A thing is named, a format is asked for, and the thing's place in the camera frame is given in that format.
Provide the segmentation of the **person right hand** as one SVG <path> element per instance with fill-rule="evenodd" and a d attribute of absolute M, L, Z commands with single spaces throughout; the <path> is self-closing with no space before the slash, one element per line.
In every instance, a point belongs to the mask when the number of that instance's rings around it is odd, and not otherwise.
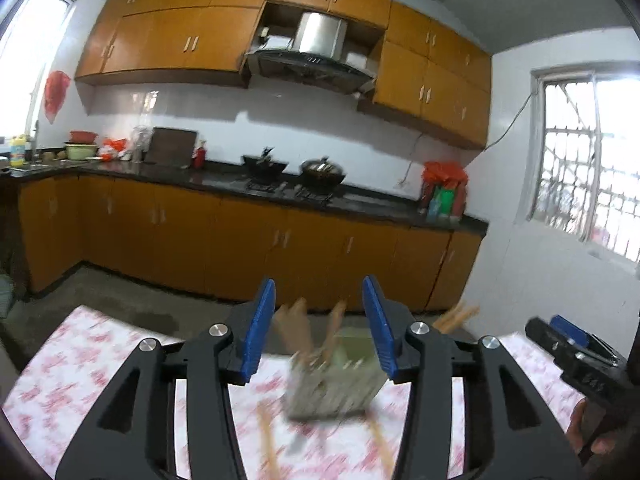
<path fill-rule="evenodd" d="M 586 479 L 639 479 L 639 413 L 616 427 L 594 436 L 604 422 L 603 410 L 587 399 L 580 400 L 570 415 L 567 439 L 577 454 L 589 451 L 584 463 Z"/>

